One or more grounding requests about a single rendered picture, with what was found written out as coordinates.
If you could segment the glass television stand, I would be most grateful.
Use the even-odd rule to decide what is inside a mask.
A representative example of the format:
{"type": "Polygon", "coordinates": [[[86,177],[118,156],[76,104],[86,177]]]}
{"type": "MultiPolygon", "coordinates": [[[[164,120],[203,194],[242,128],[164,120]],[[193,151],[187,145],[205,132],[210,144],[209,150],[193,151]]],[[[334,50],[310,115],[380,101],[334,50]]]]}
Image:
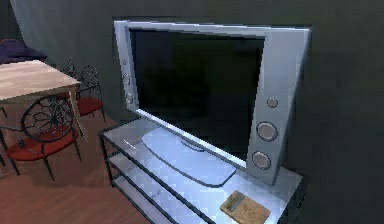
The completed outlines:
{"type": "Polygon", "coordinates": [[[237,224],[221,210],[238,190],[270,211],[265,224],[297,224],[308,179],[284,167],[268,185],[248,175],[245,163],[187,134],[136,119],[103,130],[100,143],[116,170],[116,187],[150,224],[237,224]]]}

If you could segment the silver flat television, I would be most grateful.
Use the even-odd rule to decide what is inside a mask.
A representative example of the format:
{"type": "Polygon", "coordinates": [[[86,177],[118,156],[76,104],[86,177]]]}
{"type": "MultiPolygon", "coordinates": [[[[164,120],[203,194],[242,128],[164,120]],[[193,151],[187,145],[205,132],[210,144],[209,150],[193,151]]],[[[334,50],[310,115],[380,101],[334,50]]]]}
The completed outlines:
{"type": "Polygon", "coordinates": [[[308,28],[124,20],[116,21],[114,29],[128,110],[164,127],[186,139],[187,142],[203,148],[264,183],[269,185],[275,183],[280,169],[281,157],[284,154],[284,145],[301,68],[308,49],[310,39],[308,28]],[[264,40],[248,153],[245,161],[140,108],[130,37],[131,31],[134,29],[262,38],[264,40]]]}

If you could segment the red seat metal chair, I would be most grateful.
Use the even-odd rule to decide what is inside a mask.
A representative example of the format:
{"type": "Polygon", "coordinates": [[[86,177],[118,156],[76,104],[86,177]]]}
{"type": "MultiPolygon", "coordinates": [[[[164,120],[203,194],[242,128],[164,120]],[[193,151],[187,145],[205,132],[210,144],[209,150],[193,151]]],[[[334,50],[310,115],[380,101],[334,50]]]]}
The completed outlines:
{"type": "Polygon", "coordinates": [[[77,73],[74,59],[70,57],[62,72],[81,82],[80,86],[75,89],[80,116],[94,115],[96,111],[101,111],[104,117],[102,90],[96,67],[88,64],[80,73],[77,73]]]}
{"type": "Polygon", "coordinates": [[[20,127],[0,125],[0,146],[3,148],[16,174],[20,172],[16,161],[43,160],[52,180],[55,180],[48,158],[73,145],[82,160],[78,137],[74,127],[75,116],[71,103],[60,96],[45,96],[34,101],[24,111],[20,127]],[[23,134],[17,143],[8,146],[3,130],[23,134]]]}

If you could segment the brown flat board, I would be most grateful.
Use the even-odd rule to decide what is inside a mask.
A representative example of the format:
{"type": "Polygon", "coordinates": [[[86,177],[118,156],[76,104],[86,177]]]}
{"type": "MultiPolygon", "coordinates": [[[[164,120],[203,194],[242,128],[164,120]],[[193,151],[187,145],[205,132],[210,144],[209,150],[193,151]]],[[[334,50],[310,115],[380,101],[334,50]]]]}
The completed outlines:
{"type": "Polygon", "coordinates": [[[228,196],[220,210],[238,224],[264,224],[271,211],[238,190],[228,196]]]}

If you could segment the light wooden table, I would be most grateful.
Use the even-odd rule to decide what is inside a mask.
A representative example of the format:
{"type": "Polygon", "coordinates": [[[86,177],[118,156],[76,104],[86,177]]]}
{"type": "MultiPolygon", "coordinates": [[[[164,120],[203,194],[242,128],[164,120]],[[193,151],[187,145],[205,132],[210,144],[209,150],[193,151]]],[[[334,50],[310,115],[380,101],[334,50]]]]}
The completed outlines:
{"type": "Polygon", "coordinates": [[[24,103],[68,92],[78,129],[88,140],[76,103],[76,88],[80,84],[75,78],[39,60],[3,64],[0,65],[0,104],[24,103]]]}

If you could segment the dark purple sofa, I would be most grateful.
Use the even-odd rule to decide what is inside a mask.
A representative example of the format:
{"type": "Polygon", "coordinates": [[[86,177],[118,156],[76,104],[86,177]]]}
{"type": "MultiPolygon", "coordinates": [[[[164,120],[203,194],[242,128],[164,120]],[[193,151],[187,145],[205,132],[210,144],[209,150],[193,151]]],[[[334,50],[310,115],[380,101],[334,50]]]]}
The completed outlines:
{"type": "Polygon", "coordinates": [[[0,64],[17,63],[24,61],[45,61],[47,55],[28,47],[15,39],[0,41],[0,64]]]}

